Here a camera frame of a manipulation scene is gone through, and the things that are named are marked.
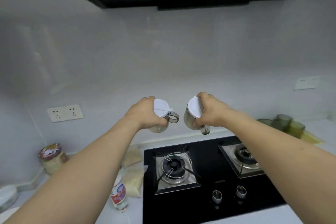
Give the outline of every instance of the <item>person's right hand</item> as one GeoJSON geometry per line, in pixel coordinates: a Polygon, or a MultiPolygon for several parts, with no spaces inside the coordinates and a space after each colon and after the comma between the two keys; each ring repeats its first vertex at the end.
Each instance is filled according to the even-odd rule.
{"type": "Polygon", "coordinates": [[[206,92],[200,92],[197,96],[201,98],[203,102],[204,112],[199,119],[195,120],[194,125],[196,127],[201,125],[223,127],[226,113],[230,110],[229,105],[219,101],[213,95],[206,92]]]}

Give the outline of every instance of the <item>white wall socket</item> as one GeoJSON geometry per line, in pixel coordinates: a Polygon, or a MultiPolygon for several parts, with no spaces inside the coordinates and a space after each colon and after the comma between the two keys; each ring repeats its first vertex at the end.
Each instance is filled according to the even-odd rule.
{"type": "Polygon", "coordinates": [[[47,112],[52,122],[65,120],[76,120],[84,118],[79,105],[68,105],[61,107],[48,108],[47,112]]]}
{"type": "Polygon", "coordinates": [[[294,90],[314,89],[318,86],[321,76],[301,77],[296,81],[294,90]]]}
{"type": "Polygon", "coordinates": [[[68,120],[76,120],[84,118],[83,113],[79,105],[65,106],[68,120]]]}

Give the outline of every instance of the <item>hand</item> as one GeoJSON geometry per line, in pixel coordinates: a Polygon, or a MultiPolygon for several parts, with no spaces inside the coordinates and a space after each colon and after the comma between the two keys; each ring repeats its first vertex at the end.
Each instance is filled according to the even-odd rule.
{"type": "Polygon", "coordinates": [[[138,123],[139,130],[157,125],[166,125],[168,121],[165,118],[160,118],[154,112],[154,99],[154,96],[141,99],[128,109],[124,117],[138,123]]]}
{"type": "Polygon", "coordinates": [[[209,125],[213,127],[223,127],[224,119],[227,112],[231,109],[226,103],[219,101],[213,95],[206,92],[200,92],[198,97],[203,102],[204,112],[203,115],[195,120],[195,126],[209,125]]]}

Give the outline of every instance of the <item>person's left arm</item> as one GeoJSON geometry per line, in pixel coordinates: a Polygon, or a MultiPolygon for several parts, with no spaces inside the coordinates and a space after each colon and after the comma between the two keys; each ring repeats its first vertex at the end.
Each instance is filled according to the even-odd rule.
{"type": "Polygon", "coordinates": [[[95,223],[135,134],[167,123],[154,113],[154,99],[134,104],[107,133],[63,165],[5,224],[95,223]]]}

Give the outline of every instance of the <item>human arm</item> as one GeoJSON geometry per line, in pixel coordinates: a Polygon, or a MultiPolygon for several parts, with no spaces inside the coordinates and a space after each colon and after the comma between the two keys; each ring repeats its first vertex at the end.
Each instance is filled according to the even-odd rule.
{"type": "Polygon", "coordinates": [[[165,125],[155,97],[134,104],[107,133],[62,166],[5,224],[95,223],[111,193],[122,158],[142,128],[165,125]]]}
{"type": "Polygon", "coordinates": [[[232,131],[303,223],[336,222],[336,156],[262,124],[210,94],[201,92],[198,97],[204,114],[195,125],[232,131]]]}

